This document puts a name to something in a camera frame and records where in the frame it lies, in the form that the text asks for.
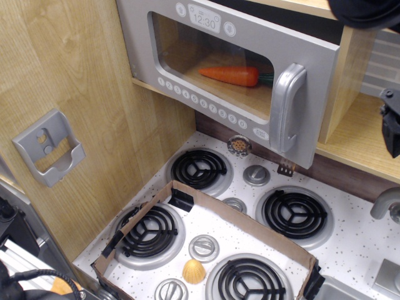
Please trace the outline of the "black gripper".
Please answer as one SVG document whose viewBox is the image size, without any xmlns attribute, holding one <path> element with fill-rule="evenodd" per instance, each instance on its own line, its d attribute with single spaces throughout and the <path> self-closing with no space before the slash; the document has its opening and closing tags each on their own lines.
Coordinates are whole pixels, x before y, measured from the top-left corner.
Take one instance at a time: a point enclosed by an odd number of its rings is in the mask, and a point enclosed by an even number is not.
<svg viewBox="0 0 400 300">
<path fill-rule="evenodd" d="M 380 107 L 382 135 L 388 152 L 396 158 L 399 156 L 399 90 L 384 89 L 379 97 L 384 103 Z"/>
</svg>

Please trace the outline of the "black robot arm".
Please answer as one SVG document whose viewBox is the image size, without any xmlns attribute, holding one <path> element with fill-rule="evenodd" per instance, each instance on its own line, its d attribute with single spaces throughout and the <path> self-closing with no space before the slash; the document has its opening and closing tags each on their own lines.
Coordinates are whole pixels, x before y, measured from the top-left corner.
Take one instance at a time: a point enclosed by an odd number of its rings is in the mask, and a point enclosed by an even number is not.
<svg viewBox="0 0 400 300">
<path fill-rule="evenodd" d="M 329 1 L 337 20 L 362 30 L 390 29 L 399 33 L 399 1 Z M 382 136 L 392 158 L 399 156 L 399 89 L 383 89 L 379 95 Z"/>
</svg>

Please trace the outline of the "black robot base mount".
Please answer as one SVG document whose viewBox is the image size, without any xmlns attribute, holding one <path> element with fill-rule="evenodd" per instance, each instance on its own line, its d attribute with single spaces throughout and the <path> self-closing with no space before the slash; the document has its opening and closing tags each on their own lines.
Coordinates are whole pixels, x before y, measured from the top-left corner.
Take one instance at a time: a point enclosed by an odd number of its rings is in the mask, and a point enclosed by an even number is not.
<svg viewBox="0 0 400 300">
<path fill-rule="evenodd" d="M 1 198 L 1 245 L 10 240 L 38 257 L 40 247 L 25 216 L 25 213 L 17 206 L 13 206 L 6 199 Z"/>
</svg>

